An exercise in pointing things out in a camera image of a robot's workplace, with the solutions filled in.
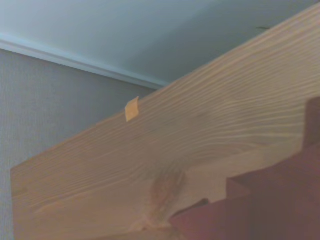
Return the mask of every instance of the wooden beam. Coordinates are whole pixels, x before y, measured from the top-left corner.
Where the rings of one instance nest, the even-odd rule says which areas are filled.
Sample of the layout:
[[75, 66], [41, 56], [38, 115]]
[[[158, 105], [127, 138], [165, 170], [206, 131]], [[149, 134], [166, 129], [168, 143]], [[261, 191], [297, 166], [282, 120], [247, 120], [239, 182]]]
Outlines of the wooden beam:
[[[131, 121], [120, 112], [16, 166], [15, 239], [121, 235], [146, 215], [156, 178], [187, 173], [169, 215], [223, 198], [228, 175], [296, 152], [305, 103], [320, 95], [319, 43], [317, 4], [140, 100]], [[228, 170], [219, 174], [217, 164]]]

